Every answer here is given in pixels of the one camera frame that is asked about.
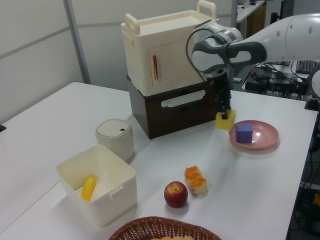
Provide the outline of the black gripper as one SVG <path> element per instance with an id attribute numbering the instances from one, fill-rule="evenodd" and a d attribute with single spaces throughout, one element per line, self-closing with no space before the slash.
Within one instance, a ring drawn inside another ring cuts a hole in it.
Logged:
<path id="1" fill-rule="evenodd" d="M 209 89 L 216 94 L 215 109 L 222 114 L 223 119 L 228 119 L 230 106 L 230 87 L 228 74 L 225 71 L 219 72 L 216 76 L 209 78 Z"/>

